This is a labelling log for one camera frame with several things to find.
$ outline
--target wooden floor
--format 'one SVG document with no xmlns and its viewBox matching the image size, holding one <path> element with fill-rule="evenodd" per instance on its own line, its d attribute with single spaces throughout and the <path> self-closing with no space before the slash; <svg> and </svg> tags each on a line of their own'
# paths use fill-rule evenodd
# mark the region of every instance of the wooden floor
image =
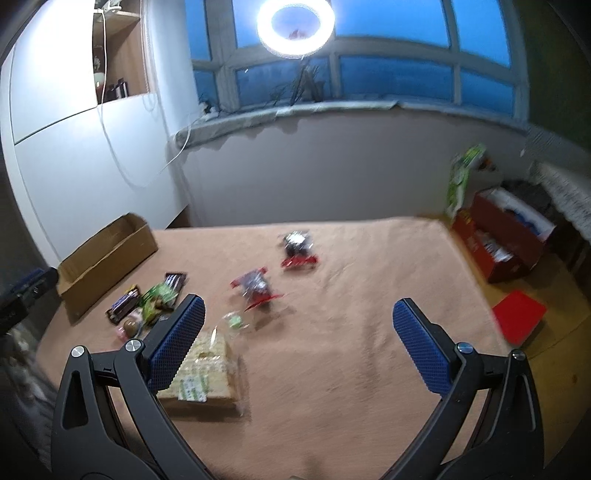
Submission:
<svg viewBox="0 0 591 480">
<path fill-rule="evenodd" d="M 540 399 L 548 463 L 591 407 L 589 302 L 553 254 L 544 256 L 525 278 L 490 285 L 462 240 L 451 233 L 491 307 L 513 290 L 521 290 L 548 307 L 544 320 L 522 346 Z"/>
</svg>

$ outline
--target metal screw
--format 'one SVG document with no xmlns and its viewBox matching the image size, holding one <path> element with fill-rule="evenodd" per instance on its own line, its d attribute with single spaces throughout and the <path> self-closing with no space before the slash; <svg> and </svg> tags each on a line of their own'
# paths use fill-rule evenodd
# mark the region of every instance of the metal screw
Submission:
<svg viewBox="0 0 591 480">
<path fill-rule="evenodd" d="M 133 339 L 125 344 L 125 349 L 128 352 L 135 352 L 136 350 L 139 350 L 139 347 L 141 346 L 142 343 L 139 340 Z"/>
<path fill-rule="evenodd" d="M 469 355 L 474 351 L 474 347 L 467 342 L 460 342 L 457 344 L 457 351 L 464 355 Z"/>
<path fill-rule="evenodd" d="M 79 356 L 82 356 L 83 353 L 84 353 L 84 347 L 82 345 L 75 346 L 72 349 L 72 356 L 74 358 L 78 358 Z"/>
<path fill-rule="evenodd" d="M 521 350 L 515 350 L 515 352 L 513 352 L 511 354 L 511 356 L 515 359 L 515 360 L 519 360 L 520 362 L 525 360 L 525 353 L 523 353 Z"/>
</svg>

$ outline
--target windowsill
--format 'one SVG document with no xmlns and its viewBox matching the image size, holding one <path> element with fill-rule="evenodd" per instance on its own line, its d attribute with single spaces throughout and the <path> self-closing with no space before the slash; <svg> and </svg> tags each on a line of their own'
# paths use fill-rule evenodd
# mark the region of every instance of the windowsill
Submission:
<svg viewBox="0 0 591 480">
<path fill-rule="evenodd" d="M 470 118 L 487 122 L 500 127 L 511 128 L 520 132 L 528 129 L 526 122 L 516 121 L 493 112 L 471 110 L 454 105 L 443 105 L 424 102 L 409 102 L 399 100 L 376 101 L 337 101 L 322 103 L 305 103 L 303 105 L 268 108 L 254 112 L 240 113 L 226 117 L 215 118 L 195 124 L 191 128 L 189 141 L 185 148 L 194 148 L 206 144 L 225 135 L 244 130 L 246 128 L 269 125 L 280 118 L 291 116 L 309 116 L 316 113 L 355 112 L 355 111 L 390 111 L 395 108 L 412 111 L 438 112 L 443 115 Z M 175 135 L 177 148 L 180 150 L 187 141 L 187 128 L 183 128 Z"/>
</svg>

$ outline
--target bottle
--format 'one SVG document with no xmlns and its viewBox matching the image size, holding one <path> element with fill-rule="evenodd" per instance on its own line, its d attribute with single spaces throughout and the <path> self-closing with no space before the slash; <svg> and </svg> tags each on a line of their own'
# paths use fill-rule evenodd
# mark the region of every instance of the bottle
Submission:
<svg viewBox="0 0 591 480">
<path fill-rule="evenodd" d="M 119 79 L 117 85 L 115 86 L 115 92 L 117 94 L 117 98 L 126 98 L 129 96 L 129 90 L 127 87 L 127 82 L 123 79 Z"/>
<path fill-rule="evenodd" d="M 116 100 L 117 95 L 115 93 L 115 85 L 109 85 L 105 92 L 105 102 L 110 102 L 111 100 Z"/>
</svg>

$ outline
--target cardboard package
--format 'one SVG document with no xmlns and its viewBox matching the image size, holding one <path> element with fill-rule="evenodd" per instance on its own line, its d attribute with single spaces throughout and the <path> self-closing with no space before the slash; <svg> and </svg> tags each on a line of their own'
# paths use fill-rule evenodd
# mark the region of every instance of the cardboard package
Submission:
<svg viewBox="0 0 591 480">
<path fill-rule="evenodd" d="M 466 244 L 489 283 L 513 280 L 530 271 L 515 255 L 502 248 L 491 248 L 496 242 L 494 239 L 491 242 L 489 234 L 478 229 L 468 210 L 463 209 L 457 213 L 452 228 Z"/>
<path fill-rule="evenodd" d="M 103 228 L 58 267 L 57 291 L 68 314 L 80 318 L 157 250 L 150 227 L 133 213 Z"/>
<path fill-rule="evenodd" d="M 170 387 L 158 392 L 163 405 L 187 402 L 236 407 L 237 363 L 230 345 L 217 329 L 201 331 L 193 342 Z"/>
<path fill-rule="evenodd" d="M 505 340 L 517 348 L 523 345 L 542 321 L 547 308 L 522 291 L 514 290 L 492 311 Z"/>
<path fill-rule="evenodd" d="M 494 188 L 474 197 L 470 215 L 508 251 L 533 268 L 556 227 L 535 209 L 505 189 Z"/>
<path fill-rule="evenodd" d="M 477 192 L 498 186 L 502 181 L 503 174 L 488 157 L 484 145 L 458 155 L 452 161 L 446 215 L 453 220 L 460 209 L 470 208 Z"/>
</svg>

